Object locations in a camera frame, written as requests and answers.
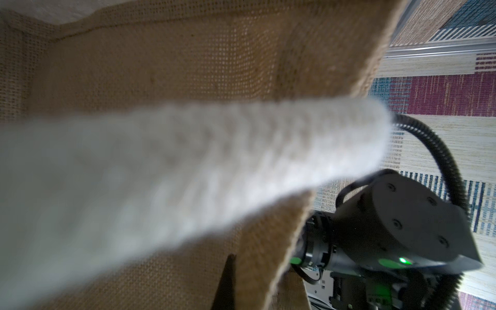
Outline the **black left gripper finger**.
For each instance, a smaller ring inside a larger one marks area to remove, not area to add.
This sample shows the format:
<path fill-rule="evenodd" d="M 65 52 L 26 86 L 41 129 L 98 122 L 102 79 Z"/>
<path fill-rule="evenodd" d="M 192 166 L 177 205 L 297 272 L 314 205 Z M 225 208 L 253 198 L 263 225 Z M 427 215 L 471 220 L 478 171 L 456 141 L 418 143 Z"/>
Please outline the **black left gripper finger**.
<path fill-rule="evenodd" d="M 235 310 L 236 255 L 227 257 L 211 310 Z"/>

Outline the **burlap tote bag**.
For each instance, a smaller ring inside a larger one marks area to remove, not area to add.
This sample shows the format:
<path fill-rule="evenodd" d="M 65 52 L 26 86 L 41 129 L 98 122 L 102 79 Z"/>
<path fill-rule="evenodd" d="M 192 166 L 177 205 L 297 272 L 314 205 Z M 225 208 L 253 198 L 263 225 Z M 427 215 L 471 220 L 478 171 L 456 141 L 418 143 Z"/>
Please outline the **burlap tote bag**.
<path fill-rule="evenodd" d="M 405 1 L 2 1 L 1 308 L 308 309 L 315 191 L 377 170 Z"/>

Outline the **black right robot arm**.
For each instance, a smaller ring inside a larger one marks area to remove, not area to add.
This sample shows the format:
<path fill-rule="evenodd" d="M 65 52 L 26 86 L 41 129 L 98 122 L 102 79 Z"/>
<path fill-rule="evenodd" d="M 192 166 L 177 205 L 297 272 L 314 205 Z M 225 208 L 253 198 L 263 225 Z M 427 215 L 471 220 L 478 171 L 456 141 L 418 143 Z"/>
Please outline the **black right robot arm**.
<path fill-rule="evenodd" d="M 290 263 L 308 284 L 329 273 L 333 309 L 448 309 L 442 284 L 483 266 L 465 212 L 389 169 L 313 213 Z"/>

